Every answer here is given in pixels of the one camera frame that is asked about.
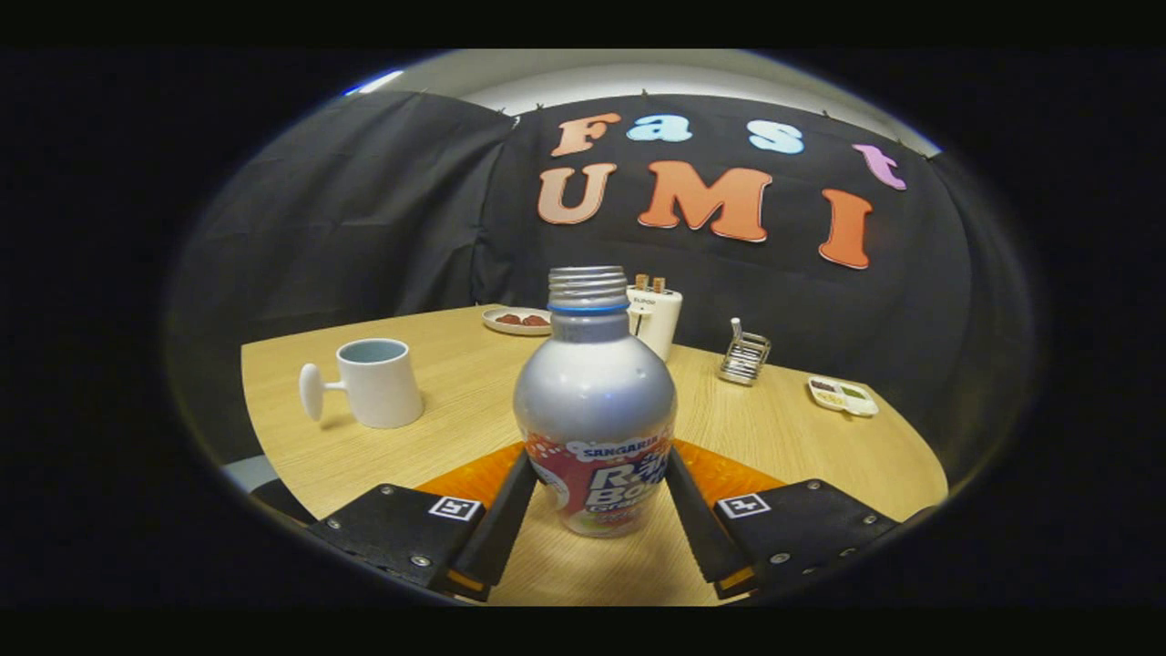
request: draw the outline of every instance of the white wall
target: white wall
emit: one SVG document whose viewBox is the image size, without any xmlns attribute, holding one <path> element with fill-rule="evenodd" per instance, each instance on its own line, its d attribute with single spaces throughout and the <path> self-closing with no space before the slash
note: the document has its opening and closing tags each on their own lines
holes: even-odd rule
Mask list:
<svg viewBox="0 0 1166 656">
<path fill-rule="evenodd" d="M 409 66 L 386 87 L 426 89 L 515 115 L 591 98 L 723 96 L 786 105 L 900 140 L 923 156 L 926 136 L 815 76 L 740 50 L 458 50 Z"/>
</svg>

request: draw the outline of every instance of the orange letter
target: orange letter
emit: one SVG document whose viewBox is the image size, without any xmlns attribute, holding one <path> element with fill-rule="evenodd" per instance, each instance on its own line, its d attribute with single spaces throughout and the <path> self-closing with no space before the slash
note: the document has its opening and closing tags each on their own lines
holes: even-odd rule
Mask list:
<svg viewBox="0 0 1166 656">
<path fill-rule="evenodd" d="M 715 234 L 742 241 L 765 240 L 761 191 L 773 182 L 768 174 L 751 168 L 730 168 L 712 186 L 705 186 L 688 162 L 652 162 L 648 170 L 656 174 L 656 188 L 648 211 L 640 214 L 641 225 L 675 227 L 680 218 L 672 206 L 679 202 L 684 221 L 690 228 L 700 230 L 712 212 L 724 205 L 721 218 L 712 221 Z"/>
<path fill-rule="evenodd" d="M 547 223 L 583 223 L 599 211 L 603 203 L 603 189 L 607 185 L 607 176 L 616 170 L 616 164 L 591 164 L 583 167 L 586 176 L 586 189 L 583 200 L 571 209 L 563 206 L 563 189 L 567 178 L 575 175 L 574 168 L 553 168 L 542 171 L 542 190 L 539 191 L 539 216 Z"/>
<path fill-rule="evenodd" d="M 557 157 L 586 150 L 591 147 L 591 142 L 586 137 L 598 139 L 603 136 L 607 132 L 606 124 L 609 122 L 619 122 L 619 114 L 599 114 L 560 124 L 563 139 L 559 142 L 559 147 L 550 151 L 550 156 Z"/>
<path fill-rule="evenodd" d="M 850 268 L 866 268 L 871 260 L 863 252 L 863 227 L 866 213 L 874 207 L 865 198 L 837 189 L 822 189 L 822 195 L 830 200 L 834 214 L 830 238 L 817 247 L 819 254 Z"/>
</svg>

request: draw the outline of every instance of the white mug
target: white mug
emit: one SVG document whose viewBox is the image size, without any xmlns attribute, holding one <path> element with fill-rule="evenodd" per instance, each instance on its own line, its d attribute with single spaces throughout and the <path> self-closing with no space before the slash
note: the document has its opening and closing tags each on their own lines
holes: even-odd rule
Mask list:
<svg viewBox="0 0 1166 656">
<path fill-rule="evenodd" d="M 312 421 L 319 422 L 324 390 L 344 390 L 357 422 L 371 429 L 398 429 L 412 424 L 423 410 L 421 390 L 413 375 L 409 347 L 396 340 L 357 340 L 336 351 L 339 383 L 324 383 L 319 368 L 308 364 L 300 371 L 300 401 Z"/>
</svg>

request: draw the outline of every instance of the white plate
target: white plate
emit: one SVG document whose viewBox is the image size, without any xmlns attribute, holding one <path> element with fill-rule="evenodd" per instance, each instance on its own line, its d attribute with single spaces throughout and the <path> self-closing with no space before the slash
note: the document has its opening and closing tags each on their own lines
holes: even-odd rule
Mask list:
<svg viewBox="0 0 1166 656">
<path fill-rule="evenodd" d="M 820 383 L 833 389 L 823 390 L 815 387 L 814 383 Z M 824 376 L 810 376 L 806 385 L 809 386 L 810 396 L 822 408 L 841 410 L 858 417 L 873 417 L 878 415 L 878 405 L 874 404 L 874 400 L 858 386 L 842 383 Z M 848 395 L 847 390 L 858 396 Z"/>
<path fill-rule="evenodd" d="M 513 313 L 519 318 L 526 318 L 532 313 L 536 313 L 547 322 L 547 325 L 522 325 L 521 323 L 499 323 L 498 317 L 505 316 L 507 313 Z M 508 336 L 549 336 L 550 334 L 550 311 L 546 309 L 534 309 L 533 306 L 500 306 L 497 309 L 487 309 L 482 312 L 482 322 L 486 324 L 486 327 L 492 327 L 492 330 L 499 333 L 506 333 Z"/>
</svg>

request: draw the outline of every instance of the bottle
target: bottle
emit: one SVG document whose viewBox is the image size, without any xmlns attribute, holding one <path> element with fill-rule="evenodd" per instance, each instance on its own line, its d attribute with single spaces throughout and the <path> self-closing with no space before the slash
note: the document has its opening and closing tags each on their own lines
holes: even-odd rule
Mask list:
<svg viewBox="0 0 1166 656">
<path fill-rule="evenodd" d="M 552 268 L 549 278 L 552 336 L 519 375 L 514 416 L 563 524 L 626 535 L 663 481 L 676 387 L 628 331 L 623 267 Z"/>
</svg>

